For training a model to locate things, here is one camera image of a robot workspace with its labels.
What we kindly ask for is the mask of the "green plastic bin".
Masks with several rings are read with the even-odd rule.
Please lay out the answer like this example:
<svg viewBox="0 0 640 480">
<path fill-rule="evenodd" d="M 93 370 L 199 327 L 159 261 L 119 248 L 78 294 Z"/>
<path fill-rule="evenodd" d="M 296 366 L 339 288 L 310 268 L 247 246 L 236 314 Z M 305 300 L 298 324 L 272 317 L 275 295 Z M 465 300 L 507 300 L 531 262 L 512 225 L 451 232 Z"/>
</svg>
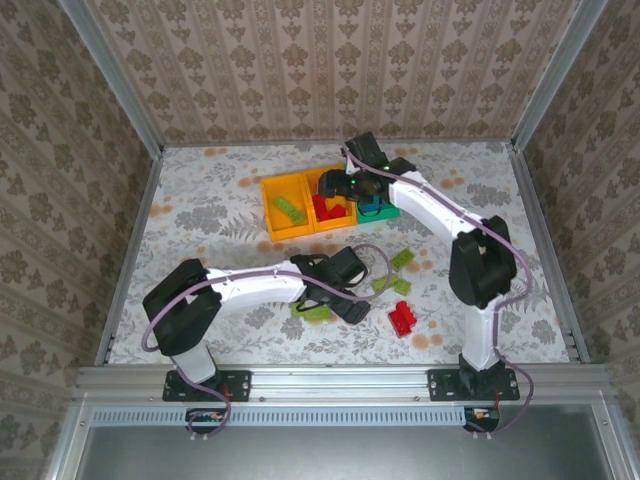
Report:
<svg viewBox="0 0 640 480">
<path fill-rule="evenodd" d="M 360 203 L 362 203 L 362 202 L 364 202 L 364 203 L 371 202 L 373 197 L 371 198 L 370 201 L 359 200 L 359 201 L 357 201 L 355 203 L 356 214 L 357 214 L 357 222 L 359 224 L 372 223 L 372 222 L 376 222 L 376 221 L 383 221 L 383 220 L 397 218 L 397 217 L 400 216 L 400 214 L 401 214 L 400 210 L 397 207 L 394 207 L 393 205 L 391 205 L 390 203 L 384 201 L 380 196 L 379 197 L 380 197 L 380 199 L 382 201 L 382 210 L 381 210 L 381 212 L 377 216 L 373 216 L 373 217 L 364 217 L 364 216 L 362 216 L 358 211 L 358 205 Z"/>
</svg>

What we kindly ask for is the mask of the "orange plastic bin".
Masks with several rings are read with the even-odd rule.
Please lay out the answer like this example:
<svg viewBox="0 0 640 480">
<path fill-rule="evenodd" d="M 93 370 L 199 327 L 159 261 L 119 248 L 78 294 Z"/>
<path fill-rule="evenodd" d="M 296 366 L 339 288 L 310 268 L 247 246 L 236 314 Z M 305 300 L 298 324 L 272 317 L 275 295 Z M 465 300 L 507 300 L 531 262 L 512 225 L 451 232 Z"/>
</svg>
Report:
<svg viewBox="0 0 640 480">
<path fill-rule="evenodd" d="M 273 242 L 310 235 L 314 232 L 311 197 L 307 180 L 302 173 L 266 177 L 261 180 L 265 220 L 269 236 Z M 294 222 L 291 216 L 280 208 L 284 199 L 299 212 L 300 220 Z"/>
<path fill-rule="evenodd" d="M 318 216 L 313 198 L 317 194 L 318 182 L 323 173 L 328 170 L 341 170 L 344 171 L 343 165 L 331 165 L 321 168 L 306 170 L 303 172 L 307 186 L 307 197 L 309 209 L 311 211 L 311 223 L 314 227 L 315 233 L 327 232 L 329 230 L 351 227 L 357 224 L 357 208 L 356 204 L 352 201 L 346 200 L 344 197 L 334 197 L 325 200 L 325 207 L 327 211 L 333 209 L 336 205 L 340 205 L 344 209 L 344 215 L 336 218 L 327 218 L 321 220 Z"/>
</svg>

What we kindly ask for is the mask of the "wide aluminium mounting beam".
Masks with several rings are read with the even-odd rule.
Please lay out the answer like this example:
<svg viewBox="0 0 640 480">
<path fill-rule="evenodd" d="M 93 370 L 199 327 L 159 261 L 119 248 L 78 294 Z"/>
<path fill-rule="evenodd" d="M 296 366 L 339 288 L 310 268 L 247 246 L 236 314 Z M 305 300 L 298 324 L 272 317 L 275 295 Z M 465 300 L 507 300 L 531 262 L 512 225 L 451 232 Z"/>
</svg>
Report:
<svg viewBox="0 0 640 480">
<path fill-rule="evenodd" d="M 246 366 L 252 372 L 251 404 L 372 405 L 425 404 L 430 401 L 427 373 L 442 365 Z M 168 365 L 110 365 L 83 368 L 74 398 L 97 404 L 157 405 Z M 586 404 L 613 396 L 602 365 L 531 364 L 523 369 L 534 384 L 532 403 Z"/>
</svg>

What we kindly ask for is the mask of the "grey metal sheet panel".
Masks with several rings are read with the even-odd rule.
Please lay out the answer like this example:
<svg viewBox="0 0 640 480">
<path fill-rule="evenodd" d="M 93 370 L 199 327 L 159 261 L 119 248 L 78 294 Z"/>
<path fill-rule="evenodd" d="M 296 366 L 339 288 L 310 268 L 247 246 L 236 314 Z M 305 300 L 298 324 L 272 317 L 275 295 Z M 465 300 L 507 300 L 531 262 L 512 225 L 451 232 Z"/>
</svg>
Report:
<svg viewBox="0 0 640 480">
<path fill-rule="evenodd" d="M 507 432 L 461 427 L 92 428 L 78 480 L 613 480 L 584 407 L 532 407 Z"/>
</svg>

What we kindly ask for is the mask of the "thin aluminium back rail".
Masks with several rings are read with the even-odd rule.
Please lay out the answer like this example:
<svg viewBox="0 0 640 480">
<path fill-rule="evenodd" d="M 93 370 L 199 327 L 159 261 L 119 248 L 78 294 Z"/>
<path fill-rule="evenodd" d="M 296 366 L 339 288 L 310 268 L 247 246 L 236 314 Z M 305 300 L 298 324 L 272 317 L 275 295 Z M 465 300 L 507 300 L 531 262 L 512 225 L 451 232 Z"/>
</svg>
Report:
<svg viewBox="0 0 640 480">
<path fill-rule="evenodd" d="M 489 137 L 489 138 L 377 138 L 379 145 L 383 144 L 429 144 L 429 143 L 461 143 L 471 144 L 477 142 L 484 143 L 507 143 L 513 144 L 512 139 L 507 137 Z M 204 147 L 257 147 L 257 146 L 276 146 L 276 145 L 340 145 L 344 140 L 338 139 L 296 139 L 296 140 L 266 140 L 266 141 L 227 141 L 227 142 L 200 142 L 200 143 L 165 143 L 161 148 L 163 150 L 169 148 L 204 148 Z"/>
</svg>

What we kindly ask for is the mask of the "aluminium side rail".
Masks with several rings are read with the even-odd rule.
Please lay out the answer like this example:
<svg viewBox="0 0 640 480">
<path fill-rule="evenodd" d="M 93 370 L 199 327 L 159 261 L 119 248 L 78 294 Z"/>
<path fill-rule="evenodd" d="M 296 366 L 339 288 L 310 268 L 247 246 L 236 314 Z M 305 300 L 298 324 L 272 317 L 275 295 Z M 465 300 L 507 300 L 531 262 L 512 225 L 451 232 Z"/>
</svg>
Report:
<svg viewBox="0 0 640 480">
<path fill-rule="evenodd" d="M 510 146 L 509 149 L 509 159 L 550 291 L 550 297 L 560 323 L 562 338 L 567 348 L 569 359 L 571 362 L 590 364 L 592 360 L 571 301 L 526 160 L 524 155 L 513 146 Z"/>
<path fill-rule="evenodd" d="M 126 302 L 129 285 L 139 253 L 140 245 L 144 235 L 144 229 L 151 211 L 153 198 L 159 185 L 160 175 L 163 167 L 164 152 L 153 159 L 149 177 L 147 179 L 139 210 L 132 227 L 130 241 L 126 255 L 120 270 L 118 282 L 114 290 L 109 312 L 104 324 L 100 343 L 94 360 L 94 366 L 102 367 L 109 359 L 112 349 L 112 342 L 115 339 L 118 324 L 121 320 L 122 312 Z"/>
</svg>

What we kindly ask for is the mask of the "aluminium frame post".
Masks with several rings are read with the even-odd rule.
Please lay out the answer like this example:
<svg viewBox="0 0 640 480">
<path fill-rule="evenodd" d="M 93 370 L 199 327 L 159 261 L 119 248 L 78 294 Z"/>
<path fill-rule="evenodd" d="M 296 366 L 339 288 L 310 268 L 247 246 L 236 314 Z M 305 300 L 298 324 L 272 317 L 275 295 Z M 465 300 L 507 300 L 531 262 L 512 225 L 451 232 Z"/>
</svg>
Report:
<svg viewBox="0 0 640 480">
<path fill-rule="evenodd" d="M 143 106 L 123 61 L 92 13 L 88 0 L 59 0 L 91 57 L 113 91 L 150 158 L 162 157 L 164 141 Z"/>
<path fill-rule="evenodd" d="M 511 136 L 516 151 L 523 151 L 530 142 L 607 3 L 608 0 L 580 0 Z"/>
</svg>

